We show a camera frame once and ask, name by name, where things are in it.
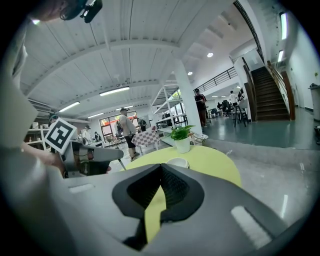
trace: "sign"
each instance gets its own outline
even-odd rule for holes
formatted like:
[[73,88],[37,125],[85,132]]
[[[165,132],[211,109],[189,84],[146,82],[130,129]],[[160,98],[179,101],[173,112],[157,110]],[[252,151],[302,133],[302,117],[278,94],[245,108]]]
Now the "sign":
[[46,134],[44,141],[60,154],[64,154],[76,131],[77,128],[75,126],[59,118],[50,125],[50,130]]

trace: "stair railing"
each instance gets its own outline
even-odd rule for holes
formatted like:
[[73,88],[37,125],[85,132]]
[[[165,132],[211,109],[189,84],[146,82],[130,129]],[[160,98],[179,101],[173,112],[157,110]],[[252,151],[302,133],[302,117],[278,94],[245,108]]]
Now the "stair railing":
[[282,95],[286,108],[290,115],[290,120],[296,120],[295,99],[286,71],[281,74],[272,66],[270,60],[267,61],[268,71]]
[[251,79],[250,71],[249,71],[249,68],[248,68],[246,63],[245,63],[245,65],[243,65],[243,68],[245,70],[246,79],[247,79],[247,82],[244,83],[244,87],[245,87],[247,98],[248,98],[248,101],[249,101],[250,113],[251,113],[251,121],[255,122],[257,120],[256,89],[255,89],[254,82]]

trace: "potted plant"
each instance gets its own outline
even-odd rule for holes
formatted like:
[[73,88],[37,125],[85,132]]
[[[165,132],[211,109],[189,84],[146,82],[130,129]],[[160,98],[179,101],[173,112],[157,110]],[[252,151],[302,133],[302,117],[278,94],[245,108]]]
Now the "potted plant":
[[188,135],[191,127],[194,127],[194,125],[185,127],[177,126],[171,132],[171,138],[175,141],[176,149],[179,153],[187,153],[190,151],[190,139]]

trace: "round table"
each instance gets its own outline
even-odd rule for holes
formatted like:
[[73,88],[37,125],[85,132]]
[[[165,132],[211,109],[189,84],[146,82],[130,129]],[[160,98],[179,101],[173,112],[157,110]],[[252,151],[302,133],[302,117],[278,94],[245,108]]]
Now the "round table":
[[[184,158],[191,170],[225,179],[241,187],[241,178],[234,162],[224,153],[206,146],[191,146],[187,153],[178,153],[175,146],[163,148],[129,163],[126,169],[149,164],[162,164],[172,158]],[[160,213],[166,209],[166,198],[160,187],[144,213],[146,236],[150,242],[160,229]]]

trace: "wooden stairs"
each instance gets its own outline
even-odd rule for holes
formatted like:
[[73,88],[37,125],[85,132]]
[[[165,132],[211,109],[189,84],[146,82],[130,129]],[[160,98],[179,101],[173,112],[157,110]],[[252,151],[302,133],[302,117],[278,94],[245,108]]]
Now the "wooden stairs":
[[290,120],[279,88],[265,67],[251,72],[256,95],[256,116],[262,120]]

